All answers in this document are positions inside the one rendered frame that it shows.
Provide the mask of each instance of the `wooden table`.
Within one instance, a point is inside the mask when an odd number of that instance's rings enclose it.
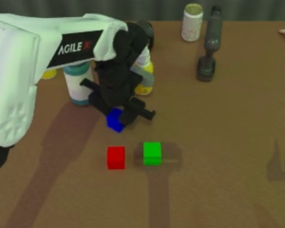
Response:
[[[195,78],[203,37],[153,26],[152,123],[116,134],[70,102],[61,73],[41,81],[0,170],[0,228],[285,228],[285,22],[225,22],[211,83]],[[144,141],[176,162],[142,167]],[[108,145],[126,146],[126,170],[106,169]]]

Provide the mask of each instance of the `blue cube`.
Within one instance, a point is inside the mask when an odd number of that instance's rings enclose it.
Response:
[[[109,128],[114,131],[120,133],[124,129],[124,125],[120,123],[119,117],[122,114],[122,110],[118,108],[114,108],[107,116],[106,116],[106,124]]]

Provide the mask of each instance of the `label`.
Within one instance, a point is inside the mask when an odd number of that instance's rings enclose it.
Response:
[[[48,68],[94,58],[94,48],[102,30],[63,34],[62,40]]]

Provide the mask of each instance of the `green cube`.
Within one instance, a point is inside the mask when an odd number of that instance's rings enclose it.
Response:
[[[160,142],[143,143],[143,164],[144,165],[161,165],[162,146]]]

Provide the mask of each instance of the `yellow object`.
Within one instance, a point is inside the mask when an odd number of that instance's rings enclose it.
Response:
[[[143,69],[151,74],[153,74],[153,63],[150,62],[150,64],[148,66],[143,67]],[[148,94],[150,94],[153,90],[153,87],[144,87],[143,85],[139,84],[136,88],[135,88],[135,93],[136,95],[140,95],[140,96],[146,96]]]
[[[56,75],[57,75],[57,70],[48,70],[43,74],[42,79],[45,79],[45,80],[52,79]]]

